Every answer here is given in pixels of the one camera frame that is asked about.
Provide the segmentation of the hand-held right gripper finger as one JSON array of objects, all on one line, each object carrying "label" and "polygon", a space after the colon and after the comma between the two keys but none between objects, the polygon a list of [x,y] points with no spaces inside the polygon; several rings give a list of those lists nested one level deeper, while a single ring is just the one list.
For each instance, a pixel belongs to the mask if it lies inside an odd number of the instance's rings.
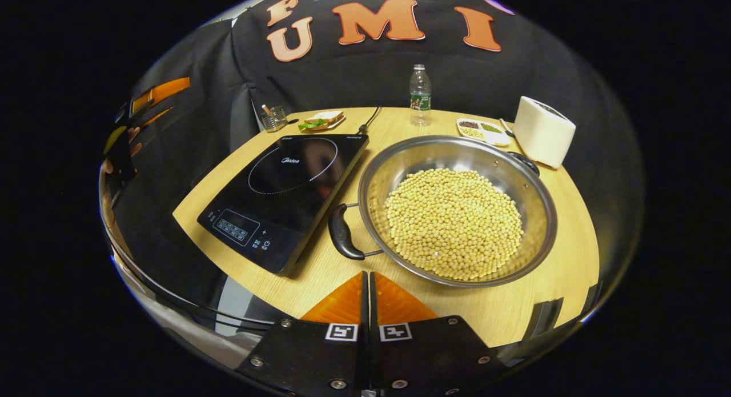
[{"label": "hand-held right gripper finger", "polygon": [[267,330],[235,371],[277,395],[360,395],[369,387],[368,277],[352,278],[355,321],[285,318]]},{"label": "hand-held right gripper finger", "polygon": [[381,324],[377,288],[372,272],[370,385],[378,396],[467,396],[507,373],[461,316]]}]

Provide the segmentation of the pile of yellow soybeans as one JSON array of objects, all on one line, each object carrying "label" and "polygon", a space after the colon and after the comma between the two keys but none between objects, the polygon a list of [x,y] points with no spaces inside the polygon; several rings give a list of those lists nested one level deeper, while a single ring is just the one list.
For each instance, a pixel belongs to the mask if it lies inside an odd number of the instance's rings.
[{"label": "pile of yellow soybeans", "polygon": [[470,282],[494,276],[522,241],[515,201],[473,170],[407,175],[385,207],[395,251],[443,278]]}]

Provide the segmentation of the steel pot with black handles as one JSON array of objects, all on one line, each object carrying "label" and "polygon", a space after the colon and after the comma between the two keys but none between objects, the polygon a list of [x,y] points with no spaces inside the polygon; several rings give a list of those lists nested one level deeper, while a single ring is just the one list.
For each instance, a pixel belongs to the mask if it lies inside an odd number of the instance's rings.
[{"label": "steel pot with black handles", "polygon": [[[470,282],[443,278],[417,268],[395,251],[386,215],[387,198],[407,175],[435,169],[477,171],[515,201],[523,223],[522,241],[496,275]],[[548,256],[558,227],[555,204],[537,166],[519,153],[455,136],[416,137],[382,150],[363,171],[356,206],[364,228],[378,246],[377,254],[386,254],[421,278],[450,287],[495,287],[524,277]]]}]

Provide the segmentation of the black induction cooktop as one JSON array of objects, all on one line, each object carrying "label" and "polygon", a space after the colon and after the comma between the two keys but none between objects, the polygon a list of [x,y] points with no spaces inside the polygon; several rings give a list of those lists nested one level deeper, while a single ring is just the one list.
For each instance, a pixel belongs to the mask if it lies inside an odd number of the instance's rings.
[{"label": "black induction cooktop", "polygon": [[282,137],[219,191],[198,223],[253,264],[285,275],[368,142],[365,134]]}]

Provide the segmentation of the small clear holder with sticks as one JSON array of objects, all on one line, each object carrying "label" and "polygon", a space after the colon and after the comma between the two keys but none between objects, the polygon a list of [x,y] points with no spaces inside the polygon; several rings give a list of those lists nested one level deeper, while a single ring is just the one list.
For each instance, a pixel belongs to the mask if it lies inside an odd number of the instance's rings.
[{"label": "small clear holder with sticks", "polygon": [[288,124],[283,106],[261,106],[259,118],[266,132],[272,133],[281,130]]}]

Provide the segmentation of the sandwich on white plate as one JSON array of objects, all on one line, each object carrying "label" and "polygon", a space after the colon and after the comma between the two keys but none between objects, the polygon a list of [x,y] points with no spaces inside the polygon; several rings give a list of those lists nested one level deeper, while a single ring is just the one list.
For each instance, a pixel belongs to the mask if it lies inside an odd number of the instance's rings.
[{"label": "sandwich on white plate", "polygon": [[345,120],[346,116],[342,110],[322,111],[310,118],[303,119],[302,123],[297,124],[300,131],[324,131],[335,128]]}]

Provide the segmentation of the white divided dish of beans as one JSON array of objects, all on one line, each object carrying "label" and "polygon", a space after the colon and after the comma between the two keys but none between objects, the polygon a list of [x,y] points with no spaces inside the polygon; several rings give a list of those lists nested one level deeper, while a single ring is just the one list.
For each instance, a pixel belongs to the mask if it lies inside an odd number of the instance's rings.
[{"label": "white divided dish of beans", "polygon": [[457,129],[463,137],[488,143],[489,145],[507,147],[511,139],[507,133],[494,123],[479,121],[478,119],[459,118],[456,121]]}]

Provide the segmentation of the clear plastic water bottle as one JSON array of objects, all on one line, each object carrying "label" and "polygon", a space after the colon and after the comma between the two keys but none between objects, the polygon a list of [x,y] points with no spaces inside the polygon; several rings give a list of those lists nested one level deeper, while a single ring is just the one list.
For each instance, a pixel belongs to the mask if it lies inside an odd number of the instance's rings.
[{"label": "clear plastic water bottle", "polygon": [[431,123],[432,85],[423,64],[415,64],[409,80],[409,108],[411,124],[428,126]]}]

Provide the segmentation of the white toaster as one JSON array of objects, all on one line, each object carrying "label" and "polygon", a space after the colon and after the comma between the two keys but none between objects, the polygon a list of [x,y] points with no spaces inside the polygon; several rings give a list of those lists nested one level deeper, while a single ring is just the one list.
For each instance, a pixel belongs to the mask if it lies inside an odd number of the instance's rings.
[{"label": "white toaster", "polygon": [[513,133],[531,160],[556,170],[568,153],[575,131],[575,124],[553,107],[520,97]]}]

